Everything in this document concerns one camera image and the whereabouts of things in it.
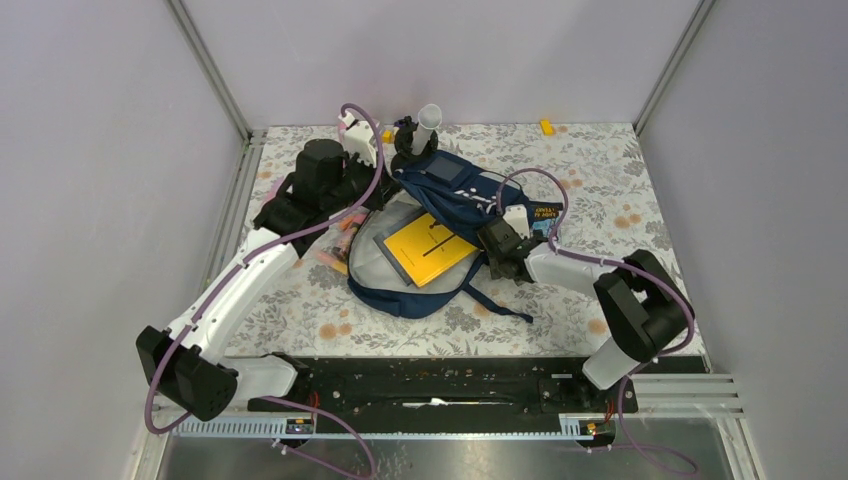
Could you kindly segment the treehouse paperback book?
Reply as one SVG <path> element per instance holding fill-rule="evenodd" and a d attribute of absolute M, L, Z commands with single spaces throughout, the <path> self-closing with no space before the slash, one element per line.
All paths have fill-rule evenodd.
<path fill-rule="evenodd" d="M 531 202 L 528 205 L 530 234 L 533 237 L 547 238 L 562 212 L 561 203 Z"/>

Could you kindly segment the navy blue backpack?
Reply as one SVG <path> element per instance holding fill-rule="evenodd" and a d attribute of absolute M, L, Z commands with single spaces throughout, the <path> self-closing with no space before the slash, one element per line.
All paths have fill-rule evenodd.
<path fill-rule="evenodd" d="M 352 242 L 347 283 L 354 296 L 372 309 L 405 319 L 431 316 L 461 293 L 492 313 L 511 315 L 511 310 L 476 289 L 472 280 L 488 263 L 477 230 L 502 218 L 507 206 L 522 204 L 528 212 L 532 201 L 521 186 L 444 151 L 409 164 L 394 178 L 400 193 L 368 216 Z M 393 222 L 418 209 L 479 249 L 424 287 L 405 286 L 373 241 L 379 216 L 388 215 Z"/>

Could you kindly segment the yellow paperback book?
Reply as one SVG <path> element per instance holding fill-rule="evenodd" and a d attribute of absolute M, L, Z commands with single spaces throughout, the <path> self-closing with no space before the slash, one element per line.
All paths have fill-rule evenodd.
<path fill-rule="evenodd" d="M 431 283 L 479 249 L 423 209 L 423 215 L 386 240 L 416 287 Z"/>

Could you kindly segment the dark blue hardcover book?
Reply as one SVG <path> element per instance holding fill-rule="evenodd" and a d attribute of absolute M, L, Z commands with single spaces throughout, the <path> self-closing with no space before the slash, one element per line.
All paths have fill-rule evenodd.
<path fill-rule="evenodd" d="M 404 283 L 405 286 L 410 286 L 413 284 L 413 280 L 410 275 L 406 272 L 404 267 L 400 264 L 397 256 L 391 252 L 389 247 L 386 244 L 386 240 L 392 236 L 393 234 L 399 232 L 403 227 L 408 226 L 412 221 L 417 220 L 419 217 L 423 215 L 423 211 L 421 209 L 414 210 L 411 213 L 407 214 L 404 217 L 396 218 L 393 222 L 391 222 L 391 218 L 388 215 L 381 215 L 376 220 L 375 231 L 376 234 L 373 237 L 373 241 L 375 242 L 379 251 L 383 254 L 385 259 L 389 262 L 392 268 L 395 270 L 398 277 Z"/>

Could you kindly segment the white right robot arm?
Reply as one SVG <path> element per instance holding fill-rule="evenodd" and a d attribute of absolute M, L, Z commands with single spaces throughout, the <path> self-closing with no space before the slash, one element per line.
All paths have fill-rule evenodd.
<path fill-rule="evenodd" d="M 497 218 L 477 231 L 495 278 L 556 285 L 599 302 L 610 338 L 583 363 L 575 402 L 597 412 L 613 385 L 694 337 L 694 310 L 658 259 L 647 250 L 606 258 L 566 250 L 553 240 L 523 237 Z"/>

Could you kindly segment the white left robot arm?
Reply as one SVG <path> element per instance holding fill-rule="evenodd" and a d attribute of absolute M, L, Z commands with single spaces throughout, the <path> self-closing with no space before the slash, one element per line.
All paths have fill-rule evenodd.
<path fill-rule="evenodd" d="M 384 143 L 376 138 L 363 145 L 373 148 L 372 156 L 336 140 L 307 142 L 225 269 L 166 328 L 148 326 L 139 334 L 149 432 L 167 433 L 190 417 L 209 421 L 232 402 L 276 401 L 288 411 L 307 404 L 311 387 L 289 361 L 276 355 L 227 359 L 224 353 L 271 284 L 378 191 L 387 171 Z"/>

